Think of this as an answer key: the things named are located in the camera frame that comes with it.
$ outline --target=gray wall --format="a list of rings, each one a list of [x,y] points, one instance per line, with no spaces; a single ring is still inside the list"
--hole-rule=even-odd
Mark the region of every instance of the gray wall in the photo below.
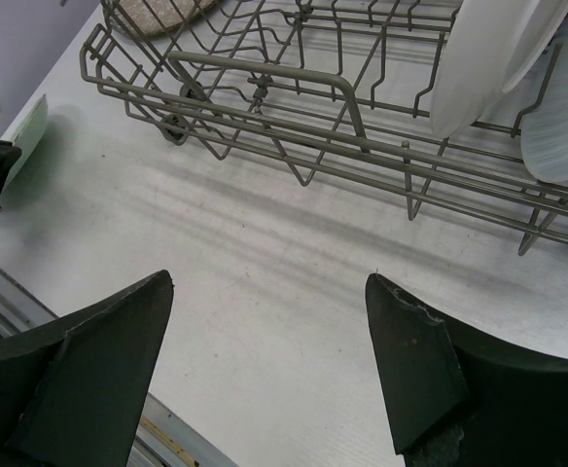
[[[0,136],[98,1],[0,0]]]

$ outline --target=white table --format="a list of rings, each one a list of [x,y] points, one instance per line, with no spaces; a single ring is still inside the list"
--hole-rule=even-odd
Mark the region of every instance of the white table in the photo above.
[[[157,269],[176,284],[151,391],[242,466],[400,466],[368,331],[379,271],[444,312],[568,357],[568,247],[405,201],[302,189],[177,148],[80,78],[96,12],[32,97],[48,134],[0,199],[0,267],[59,314]]]

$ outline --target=metal wire rack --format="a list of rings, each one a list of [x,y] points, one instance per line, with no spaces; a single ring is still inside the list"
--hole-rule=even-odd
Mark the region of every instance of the metal wire rack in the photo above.
[[[279,161],[302,186],[324,174],[401,196],[411,221],[432,205],[520,231],[519,255],[541,237],[568,245],[568,186],[530,176],[518,145],[562,45],[547,51],[535,92],[526,80],[463,134],[438,139],[424,109],[454,0],[165,0],[176,29],[141,1],[162,34],[146,37],[123,0],[102,0],[82,77],[172,143]]]

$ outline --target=dishwasher rack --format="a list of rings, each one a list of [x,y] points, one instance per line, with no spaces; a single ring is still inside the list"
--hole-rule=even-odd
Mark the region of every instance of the dishwasher rack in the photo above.
[[[82,77],[173,144],[191,137],[218,160],[240,150],[279,161],[302,186],[331,175],[401,196],[411,221],[429,205],[520,231],[520,256],[541,237],[568,245],[568,186],[535,180],[518,149],[562,45],[508,121],[438,139],[424,107],[459,3],[165,0],[184,20],[170,30],[141,1],[162,35],[146,37],[123,0],[102,0]]]

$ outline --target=rack handle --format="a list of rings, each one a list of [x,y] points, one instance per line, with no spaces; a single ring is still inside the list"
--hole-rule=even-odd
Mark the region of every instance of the rack handle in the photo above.
[[[353,90],[351,84],[341,76],[324,73],[322,71],[294,68],[291,66],[272,65],[269,63],[240,60],[238,58],[229,58],[226,56],[194,54],[191,52],[172,52],[169,54],[168,59],[169,64],[178,73],[183,82],[186,83],[193,92],[195,92],[200,100],[206,102],[210,102],[210,99],[208,99],[204,90],[180,63],[181,61],[218,66],[231,70],[278,76],[280,78],[291,78],[293,80],[307,81],[310,83],[334,87],[342,92],[342,96],[344,97],[344,101],[346,102],[349,110],[355,134],[360,138],[366,138],[366,131],[364,130],[364,124],[362,122],[362,114],[358,107],[358,101],[355,98],[355,90]]]

